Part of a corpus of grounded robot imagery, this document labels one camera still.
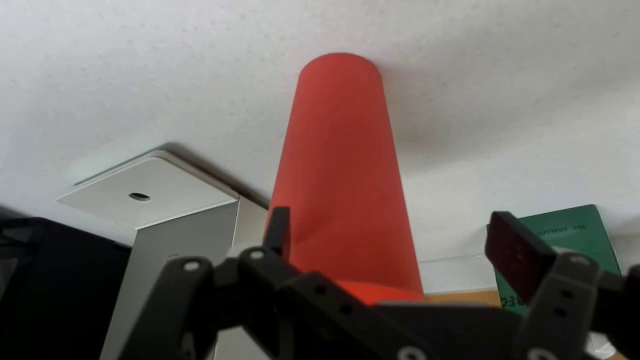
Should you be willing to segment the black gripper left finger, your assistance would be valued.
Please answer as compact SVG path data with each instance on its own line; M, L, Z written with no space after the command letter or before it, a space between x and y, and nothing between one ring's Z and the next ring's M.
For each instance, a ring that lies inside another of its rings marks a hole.
M428 344L318 272L283 256L290 212L223 264L165 264L119 360L205 360L241 328L271 360L428 360Z

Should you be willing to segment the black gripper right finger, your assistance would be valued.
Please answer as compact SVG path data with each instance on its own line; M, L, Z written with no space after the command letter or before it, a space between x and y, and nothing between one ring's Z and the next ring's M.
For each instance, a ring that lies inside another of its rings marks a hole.
M589 336L603 334L623 356L640 360L640 274L603 270L580 252L557 252L511 212L494 212L484 255L529 312L513 360L597 360Z

